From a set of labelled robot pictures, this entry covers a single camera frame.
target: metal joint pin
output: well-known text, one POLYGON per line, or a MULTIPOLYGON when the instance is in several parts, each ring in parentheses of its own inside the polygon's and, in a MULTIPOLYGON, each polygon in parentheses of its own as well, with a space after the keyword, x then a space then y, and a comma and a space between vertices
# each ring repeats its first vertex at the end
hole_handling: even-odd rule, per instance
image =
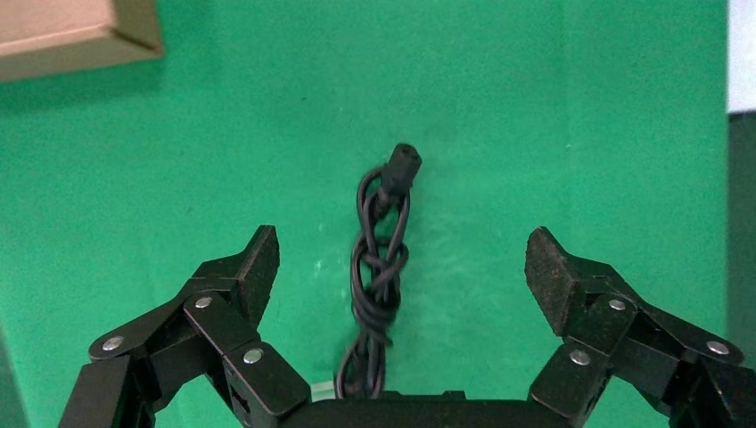
POLYGON ((103 343, 103 350, 115 350, 123 343, 123 336, 113 336, 103 343))
POLYGON ((207 308, 208 306, 210 306, 211 302, 212 297, 201 297, 194 303, 194 307, 199 309, 207 308))
POLYGON ((570 359, 578 366, 587 366, 590 364, 590 356, 584 350, 570 352, 570 359))
POLYGON ((709 347, 709 350, 711 352, 714 352, 715 354, 727 355, 730 353, 730 350, 727 348, 727 346, 725 346, 725 344, 721 342, 708 341, 706 342, 706 346, 709 347))
POLYGON ((262 358, 262 350, 260 348, 255 348, 252 350, 248 350, 244 354, 244 362, 246 364, 255 364, 262 358))
POLYGON ((609 300, 609 306, 611 306, 612 309, 615 309, 615 310, 625 310, 626 308, 625 302, 622 300, 617 300, 617 299, 609 300))

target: black plug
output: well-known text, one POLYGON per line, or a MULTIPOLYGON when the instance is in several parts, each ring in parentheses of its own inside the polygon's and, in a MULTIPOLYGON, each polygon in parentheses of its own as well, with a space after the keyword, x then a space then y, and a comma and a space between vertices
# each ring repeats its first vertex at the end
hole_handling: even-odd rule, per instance
POLYGON ((412 187, 423 160, 409 144, 397 144, 381 172, 381 189, 389 196, 405 196, 412 187))

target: cardboard box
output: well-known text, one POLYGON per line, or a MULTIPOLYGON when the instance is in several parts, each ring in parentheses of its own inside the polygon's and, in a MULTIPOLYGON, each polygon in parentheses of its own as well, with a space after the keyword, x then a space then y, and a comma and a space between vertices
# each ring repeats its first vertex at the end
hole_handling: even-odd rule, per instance
POLYGON ((0 81, 161 55, 153 0, 0 1, 0 81))

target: dark panel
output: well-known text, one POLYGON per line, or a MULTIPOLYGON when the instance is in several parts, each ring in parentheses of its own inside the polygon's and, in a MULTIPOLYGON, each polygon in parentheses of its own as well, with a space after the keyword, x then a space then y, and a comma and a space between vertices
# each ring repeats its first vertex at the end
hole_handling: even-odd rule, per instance
POLYGON ((730 115, 727 222, 727 329, 756 364, 756 112, 730 115))

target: black cable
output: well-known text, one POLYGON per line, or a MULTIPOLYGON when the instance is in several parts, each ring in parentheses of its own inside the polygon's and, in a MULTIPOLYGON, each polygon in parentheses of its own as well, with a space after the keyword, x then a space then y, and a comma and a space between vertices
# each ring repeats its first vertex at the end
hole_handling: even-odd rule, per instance
POLYGON ((336 373, 339 399, 376 399, 383 391, 386 347, 392 344, 387 332, 401 303, 399 272, 409 258, 402 243, 409 219, 409 189, 421 163, 414 147, 398 144, 389 163, 368 171, 357 187, 362 231, 352 248, 350 281, 352 314, 359 333, 336 373), (393 208, 399 212, 393 233, 376 236, 376 226, 393 208), (360 264, 370 268, 369 284, 363 284, 360 264))

